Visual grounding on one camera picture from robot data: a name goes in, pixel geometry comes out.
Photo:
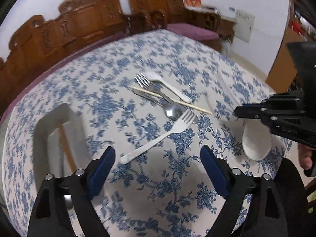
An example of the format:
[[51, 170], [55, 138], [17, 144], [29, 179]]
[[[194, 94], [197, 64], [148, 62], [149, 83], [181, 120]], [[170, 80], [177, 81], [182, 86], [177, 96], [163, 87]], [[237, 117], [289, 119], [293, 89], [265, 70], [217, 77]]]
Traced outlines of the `person's right hand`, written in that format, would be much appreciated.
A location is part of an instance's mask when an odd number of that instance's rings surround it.
[[305, 146], [301, 143], [298, 144], [298, 159], [299, 159], [299, 164], [303, 170], [309, 170], [312, 168], [313, 153], [315, 153], [315, 149]]

